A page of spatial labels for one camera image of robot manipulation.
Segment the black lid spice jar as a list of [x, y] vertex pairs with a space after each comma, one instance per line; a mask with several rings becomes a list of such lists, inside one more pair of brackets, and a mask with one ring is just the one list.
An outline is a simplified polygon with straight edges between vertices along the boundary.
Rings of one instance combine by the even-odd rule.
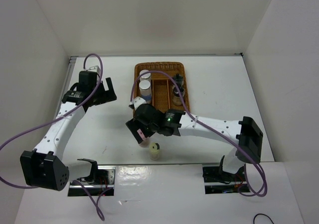
[[[179, 87], [180, 93], [182, 94], [182, 99], [184, 99], [184, 95], [185, 95], [185, 90], [183, 87]], [[174, 86], [173, 90], [172, 90], [172, 102], [174, 105], [176, 106], [181, 106], [182, 105], [182, 101], [180, 99], [180, 95], [178, 93], [177, 87]]]

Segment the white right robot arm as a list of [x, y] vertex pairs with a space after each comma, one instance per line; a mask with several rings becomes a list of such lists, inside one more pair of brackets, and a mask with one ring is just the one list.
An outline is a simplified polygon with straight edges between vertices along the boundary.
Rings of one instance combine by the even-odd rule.
[[263, 133], [248, 116], [242, 120], [219, 120], [188, 114], [185, 111], [157, 110], [150, 104], [139, 105], [126, 122], [137, 143], [155, 133], [164, 136], [196, 136], [229, 143], [233, 149], [221, 158], [218, 175], [231, 180], [245, 164], [260, 164]]

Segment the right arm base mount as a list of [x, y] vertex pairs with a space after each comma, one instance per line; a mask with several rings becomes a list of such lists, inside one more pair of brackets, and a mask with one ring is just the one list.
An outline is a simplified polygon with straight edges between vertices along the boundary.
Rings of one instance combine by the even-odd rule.
[[206, 194], [249, 193], [250, 189], [244, 176], [244, 168], [236, 174], [219, 172], [218, 166], [202, 166], [202, 177]]

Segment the black lid pepper jar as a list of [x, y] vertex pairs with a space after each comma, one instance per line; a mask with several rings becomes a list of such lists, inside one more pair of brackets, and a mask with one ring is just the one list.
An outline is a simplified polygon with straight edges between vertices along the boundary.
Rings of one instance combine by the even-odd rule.
[[182, 88], [184, 85], [184, 78], [181, 74], [177, 73], [175, 74], [173, 77], [173, 80], [175, 81], [175, 83], [177, 84], [177, 86], [179, 88]]

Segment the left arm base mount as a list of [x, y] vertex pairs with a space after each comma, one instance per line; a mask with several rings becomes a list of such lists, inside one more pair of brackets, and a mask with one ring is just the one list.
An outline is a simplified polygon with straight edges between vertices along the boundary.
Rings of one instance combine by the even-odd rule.
[[[99, 166], [95, 179], [78, 178], [77, 180], [85, 187], [92, 197], [114, 196], [114, 185], [116, 177], [115, 166]], [[68, 188], [69, 197], [87, 197], [84, 189], [75, 182], [70, 182]]]

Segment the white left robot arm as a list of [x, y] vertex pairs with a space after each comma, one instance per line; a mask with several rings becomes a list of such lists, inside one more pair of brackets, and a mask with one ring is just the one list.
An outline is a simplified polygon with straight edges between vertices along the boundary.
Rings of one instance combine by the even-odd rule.
[[92, 159], [79, 158], [75, 163], [63, 164], [66, 145], [88, 108], [115, 101], [112, 81], [106, 79], [108, 89], [100, 80], [98, 66], [79, 73], [79, 80], [62, 99], [57, 115], [44, 138], [32, 151], [24, 151], [20, 163], [27, 185], [61, 191], [68, 182], [83, 179], [94, 184], [99, 179], [98, 164]]

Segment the brown wicker divided basket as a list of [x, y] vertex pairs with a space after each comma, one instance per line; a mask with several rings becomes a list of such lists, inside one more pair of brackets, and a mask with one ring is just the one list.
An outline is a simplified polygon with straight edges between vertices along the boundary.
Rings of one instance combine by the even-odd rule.
[[184, 95], [183, 100], [186, 107], [190, 109], [187, 81], [184, 65], [180, 62], [144, 62], [135, 66], [134, 79], [136, 80], [142, 70], [163, 71], [167, 76], [159, 73], [151, 74], [152, 101], [151, 104], [160, 110], [166, 112], [168, 109], [184, 110], [182, 105], [177, 106], [174, 101], [173, 83], [169, 77], [179, 74], [183, 77]]

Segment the pink lid spice jar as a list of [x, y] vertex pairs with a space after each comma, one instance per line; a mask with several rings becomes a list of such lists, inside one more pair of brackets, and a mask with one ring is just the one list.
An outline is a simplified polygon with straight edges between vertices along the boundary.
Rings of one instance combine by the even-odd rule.
[[138, 132], [140, 138], [142, 139], [141, 143], [139, 143], [139, 146], [143, 147], [143, 148], [148, 147], [149, 144], [150, 144], [150, 139], [145, 137], [145, 135], [144, 135], [144, 133], [142, 132], [141, 129], [138, 129], [137, 132]]

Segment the yellow lid spice jar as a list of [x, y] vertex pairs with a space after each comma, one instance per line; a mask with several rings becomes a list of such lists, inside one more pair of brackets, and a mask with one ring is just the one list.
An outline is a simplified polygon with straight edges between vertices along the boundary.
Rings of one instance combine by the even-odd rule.
[[149, 156], [153, 161], [160, 158], [160, 145], [158, 143], [153, 142], [149, 145]]

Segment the blue label silver cap bottle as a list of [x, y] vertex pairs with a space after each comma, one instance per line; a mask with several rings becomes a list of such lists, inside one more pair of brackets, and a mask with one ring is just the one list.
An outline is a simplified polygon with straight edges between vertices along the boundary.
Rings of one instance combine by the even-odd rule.
[[149, 72], [149, 70], [140, 71], [140, 81], [144, 81], [144, 80], [151, 82], [152, 74]]

